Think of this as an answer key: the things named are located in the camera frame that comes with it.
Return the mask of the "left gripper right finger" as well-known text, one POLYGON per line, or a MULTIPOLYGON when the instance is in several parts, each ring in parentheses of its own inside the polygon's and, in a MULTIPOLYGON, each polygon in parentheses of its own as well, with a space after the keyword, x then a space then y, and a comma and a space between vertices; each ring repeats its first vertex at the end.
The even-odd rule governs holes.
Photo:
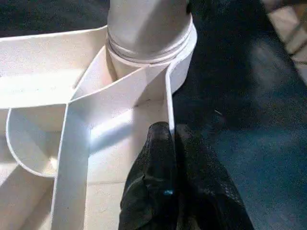
POLYGON ((180 190, 193 226, 198 230, 252 230, 238 189, 203 136, 180 124, 175 146, 180 190))

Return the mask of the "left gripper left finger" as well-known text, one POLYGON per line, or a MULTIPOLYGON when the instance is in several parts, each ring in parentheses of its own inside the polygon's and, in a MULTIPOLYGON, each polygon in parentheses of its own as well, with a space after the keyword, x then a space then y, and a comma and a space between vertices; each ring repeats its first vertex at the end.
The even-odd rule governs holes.
POLYGON ((127 176, 118 228, 174 230, 178 216, 177 162, 167 122, 152 124, 127 176))

